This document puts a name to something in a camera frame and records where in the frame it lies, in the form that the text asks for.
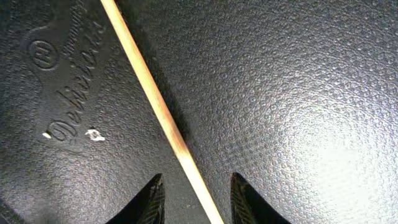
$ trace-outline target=wooden stick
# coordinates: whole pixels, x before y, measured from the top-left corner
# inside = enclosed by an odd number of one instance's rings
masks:
[[[116,34],[119,37],[120,43],[130,61],[132,68],[134,69],[137,78],[144,89],[146,96],[148,97],[149,103],[154,110],[159,123],[166,134],[169,143],[177,156],[178,161],[185,174],[188,177],[202,207],[211,223],[223,223],[220,214],[216,208],[216,205],[211,198],[209,191],[199,173],[195,162],[185,144],[180,131],[178,131],[177,126],[170,114],[169,109],[167,109],[166,103],[164,102],[159,89],[156,86],[152,75],[149,72],[147,65],[138,47],[132,38],[126,23],[124,22],[121,13],[114,0],[101,0],[102,5],[112,23]]]

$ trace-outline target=wooden dowel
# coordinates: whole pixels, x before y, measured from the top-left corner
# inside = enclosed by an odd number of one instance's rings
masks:
[[[223,223],[195,162],[114,0],[101,0],[149,103],[211,223]]]

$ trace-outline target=embossed logo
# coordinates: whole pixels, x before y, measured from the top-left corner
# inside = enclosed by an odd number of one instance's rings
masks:
[[[48,70],[56,66],[58,54],[54,46],[43,40],[35,40],[29,45],[29,58],[39,69]]]
[[[103,16],[95,13],[97,4],[89,12],[81,0],[61,3],[54,21],[31,30],[21,47],[42,83],[36,140],[79,153],[90,140],[85,133],[95,125],[95,98],[111,55],[104,43],[111,36]],[[68,7],[71,14],[63,10]]]

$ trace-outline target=pebbled rubber texture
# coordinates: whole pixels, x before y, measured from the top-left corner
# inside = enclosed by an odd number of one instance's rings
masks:
[[[50,114],[77,118],[42,104],[48,71],[21,46],[68,11],[1,4],[0,198],[30,222],[104,223],[163,173],[165,222],[208,223],[114,34],[81,116],[85,150],[35,140]],[[395,1],[119,4],[226,223],[233,172],[291,223],[398,220]],[[88,14],[106,22],[99,6]],[[92,127],[108,140],[85,141]]]
[[[291,223],[398,220],[396,1],[134,5],[226,223],[232,172]]]

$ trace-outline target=circular logo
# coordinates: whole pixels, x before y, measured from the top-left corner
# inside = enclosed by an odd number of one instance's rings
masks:
[[[58,53],[54,46],[43,40],[35,40],[29,45],[29,57],[42,70],[49,70],[58,62]]]

